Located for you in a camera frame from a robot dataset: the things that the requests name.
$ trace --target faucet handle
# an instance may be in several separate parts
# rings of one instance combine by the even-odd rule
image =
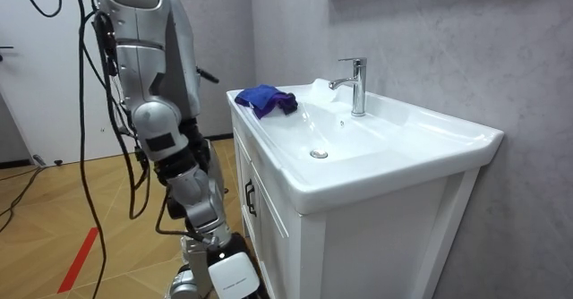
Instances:
[[[361,67],[366,66],[368,59],[366,57],[348,57],[348,58],[340,58],[339,62],[342,61],[352,61],[354,67]]]

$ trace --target sink drain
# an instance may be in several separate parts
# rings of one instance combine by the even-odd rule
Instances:
[[[311,156],[318,159],[323,159],[329,156],[329,153],[322,149],[315,149],[311,151]]]

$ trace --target sink countertop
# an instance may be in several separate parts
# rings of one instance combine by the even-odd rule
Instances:
[[[487,165],[503,138],[502,131],[372,93],[366,116],[353,117],[352,89],[330,90],[328,83],[280,87],[296,95],[298,110],[275,108],[261,120],[234,102],[240,90],[227,93],[301,214]],[[313,158],[312,150],[329,155]]]

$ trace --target bathroom vanity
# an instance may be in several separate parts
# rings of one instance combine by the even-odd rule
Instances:
[[[430,299],[503,132],[371,93],[354,117],[352,90],[328,84],[281,87],[298,110],[261,120],[227,93],[244,231],[269,295]]]

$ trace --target cabinet door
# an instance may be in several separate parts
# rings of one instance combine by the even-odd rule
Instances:
[[[235,138],[235,154],[237,163],[237,177],[239,180],[239,197],[243,215],[244,235],[250,237],[255,251],[258,254],[258,234],[261,227],[258,218],[258,188],[252,174],[251,161],[248,158],[242,142]]]
[[[261,192],[259,212],[261,214],[261,269],[266,278],[267,289],[271,298],[288,299],[288,237],[281,233],[276,218],[271,213],[270,205]]]

